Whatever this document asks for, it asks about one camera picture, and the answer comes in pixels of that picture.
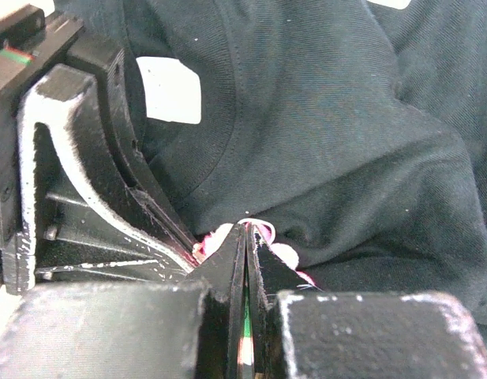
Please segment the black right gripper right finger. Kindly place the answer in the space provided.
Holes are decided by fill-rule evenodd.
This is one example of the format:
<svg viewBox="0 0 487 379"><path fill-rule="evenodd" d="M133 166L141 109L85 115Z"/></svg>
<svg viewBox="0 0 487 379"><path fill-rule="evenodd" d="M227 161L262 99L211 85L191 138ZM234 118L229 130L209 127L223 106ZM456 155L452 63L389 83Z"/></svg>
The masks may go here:
<svg viewBox="0 0 487 379"><path fill-rule="evenodd" d="M246 232L258 378L487 378L474 319L446 293L329 292Z"/></svg>

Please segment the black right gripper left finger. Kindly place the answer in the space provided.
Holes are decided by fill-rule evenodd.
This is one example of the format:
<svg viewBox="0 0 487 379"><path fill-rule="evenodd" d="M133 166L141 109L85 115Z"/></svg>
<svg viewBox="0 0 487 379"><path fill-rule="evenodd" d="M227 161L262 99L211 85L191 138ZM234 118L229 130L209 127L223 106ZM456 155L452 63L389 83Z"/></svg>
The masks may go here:
<svg viewBox="0 0 487 379"><path fill-rule="evenodd" d="M175 285L29 291L0 338L0 378L240 378L245 228Z"/></svg>

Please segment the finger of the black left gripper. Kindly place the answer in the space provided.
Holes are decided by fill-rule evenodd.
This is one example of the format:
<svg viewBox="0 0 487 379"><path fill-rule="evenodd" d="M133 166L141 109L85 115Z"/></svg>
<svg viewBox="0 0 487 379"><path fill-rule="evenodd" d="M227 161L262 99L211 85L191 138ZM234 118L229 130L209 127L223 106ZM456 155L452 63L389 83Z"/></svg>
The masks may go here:
<svg viewBox="0 0 487 379"><path fill-rule="evenodd" d="M125 92L125 54L104 37L81 37L68 50L69 66L96 77L104 135L119 174L159 225L187 252L194 237L179 219L143 155L129 115Z"/></svg>
<svg viewBox="0 0 487 379"><path fill-rule="evenodd" d="M2 252L6 290L41 280L177 280L196 266L119 174L90 73L58 64L21 100L20 224Z"/></svg>

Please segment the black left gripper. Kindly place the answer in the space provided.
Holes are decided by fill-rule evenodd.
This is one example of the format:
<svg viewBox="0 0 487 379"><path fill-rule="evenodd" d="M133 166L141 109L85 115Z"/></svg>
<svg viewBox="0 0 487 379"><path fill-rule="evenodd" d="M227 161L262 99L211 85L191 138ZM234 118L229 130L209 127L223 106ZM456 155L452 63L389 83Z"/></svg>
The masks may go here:
<svg viewBox="0 0 487 379"><path fill-rule="evenodd" d="M0 20L0 250L20 224L17 112L21 97L83 30L83 21L33 5Z"/></svg>

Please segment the pink flower brooch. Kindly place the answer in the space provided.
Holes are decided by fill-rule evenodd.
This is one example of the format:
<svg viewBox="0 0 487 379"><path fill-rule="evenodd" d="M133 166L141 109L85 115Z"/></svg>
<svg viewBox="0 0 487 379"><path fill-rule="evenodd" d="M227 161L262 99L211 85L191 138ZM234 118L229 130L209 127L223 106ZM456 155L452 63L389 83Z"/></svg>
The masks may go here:
<svg viewBox="0 0 487 379"><path fill-rule="evenodd" d="M302 279L304 279L309 284L309 286L313 287L315 285L313 279L309 275L298 270L298 253L287 244L275 242L275 227L271 223L255 218L244 218L239 220L237 224L242 224L246 227L250 227L251 225L257 226L258 231L264 237L264 240L271 248L271 251L288 268L295 271ZM205 235L200 242L197 242L193 246L193 256L200 262L205 261L220 248L233 226L234 223L224 223L220 225L216 230L211 231L210 233Z"/></svg>

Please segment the black garment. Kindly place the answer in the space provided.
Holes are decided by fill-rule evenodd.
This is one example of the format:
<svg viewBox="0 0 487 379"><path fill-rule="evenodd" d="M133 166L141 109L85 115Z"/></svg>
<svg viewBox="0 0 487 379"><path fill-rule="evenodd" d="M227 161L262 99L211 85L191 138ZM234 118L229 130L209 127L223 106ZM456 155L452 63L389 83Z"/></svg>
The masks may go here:
<svg viewBox="0 0 487 379"><path fill-rule="evenodd" d="M332 291L446 291L487 325L487 1L58 1L117 40L142 152L195 235L275 226ZM139 57L200 78L147 116Z"/></svg>

